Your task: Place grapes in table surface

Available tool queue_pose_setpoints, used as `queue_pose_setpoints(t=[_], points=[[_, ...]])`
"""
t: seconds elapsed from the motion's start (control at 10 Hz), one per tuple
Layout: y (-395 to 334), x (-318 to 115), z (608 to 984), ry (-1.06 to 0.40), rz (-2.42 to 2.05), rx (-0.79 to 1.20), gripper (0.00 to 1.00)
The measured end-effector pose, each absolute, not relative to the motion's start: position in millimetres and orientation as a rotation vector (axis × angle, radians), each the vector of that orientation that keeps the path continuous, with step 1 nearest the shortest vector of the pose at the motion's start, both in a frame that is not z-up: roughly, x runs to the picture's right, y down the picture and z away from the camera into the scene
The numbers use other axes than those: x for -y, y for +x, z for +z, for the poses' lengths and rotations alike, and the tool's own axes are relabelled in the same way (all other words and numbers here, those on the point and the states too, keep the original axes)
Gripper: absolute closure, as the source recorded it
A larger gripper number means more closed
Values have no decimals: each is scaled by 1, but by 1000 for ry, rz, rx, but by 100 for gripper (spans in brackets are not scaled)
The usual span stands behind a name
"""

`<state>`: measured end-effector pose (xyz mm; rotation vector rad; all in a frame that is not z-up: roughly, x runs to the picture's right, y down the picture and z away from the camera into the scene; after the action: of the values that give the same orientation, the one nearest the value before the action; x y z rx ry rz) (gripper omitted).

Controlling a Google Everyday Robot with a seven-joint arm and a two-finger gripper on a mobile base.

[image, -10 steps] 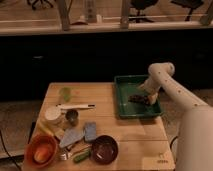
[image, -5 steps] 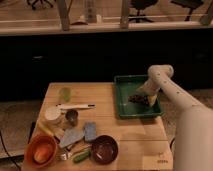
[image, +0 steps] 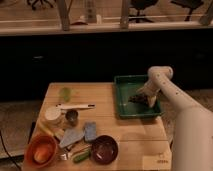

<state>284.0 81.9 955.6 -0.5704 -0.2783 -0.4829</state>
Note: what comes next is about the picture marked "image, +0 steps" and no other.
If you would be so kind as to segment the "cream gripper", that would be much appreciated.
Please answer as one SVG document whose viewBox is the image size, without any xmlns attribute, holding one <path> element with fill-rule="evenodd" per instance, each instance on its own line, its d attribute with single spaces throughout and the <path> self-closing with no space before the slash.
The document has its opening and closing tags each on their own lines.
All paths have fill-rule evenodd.
<svg viewBox="0 0 213 171">
<path fill-rule="evenodd" d="M 152 108 L 155 105 L 158 92 L 159 88 L 151 81 L 147 81 L 137 90 L 137 93 L 144 98 L 145 103 L 149 108 Z"/>
</svg>

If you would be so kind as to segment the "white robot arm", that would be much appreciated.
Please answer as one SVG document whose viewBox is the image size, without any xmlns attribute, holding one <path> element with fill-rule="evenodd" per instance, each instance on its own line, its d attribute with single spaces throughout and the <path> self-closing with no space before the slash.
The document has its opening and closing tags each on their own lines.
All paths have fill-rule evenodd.
<svg viewBox="0 0 213 171">
<path fill-rule="evenodd" d="M 177 112 L 171 171 L 213 171 L 213 112 L 176 86 L 172 77 L 170 66 L 152 66 L 138 90 L 150 107 L 162 91 Z"/>
</svg>

